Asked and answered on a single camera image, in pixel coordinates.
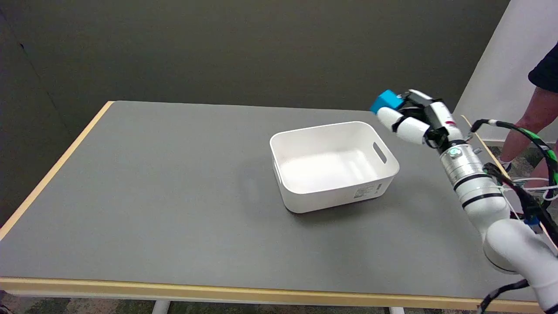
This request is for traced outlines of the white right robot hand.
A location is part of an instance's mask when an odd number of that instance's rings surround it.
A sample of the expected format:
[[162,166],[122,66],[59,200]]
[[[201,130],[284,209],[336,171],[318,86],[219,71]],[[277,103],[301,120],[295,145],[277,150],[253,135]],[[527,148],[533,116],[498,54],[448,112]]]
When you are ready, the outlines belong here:
[[444,101],[415,89],[400,95],[386,90],[377,97],[369,110],[400,139],[427,145],[439,154],[466,143],[466,138]]

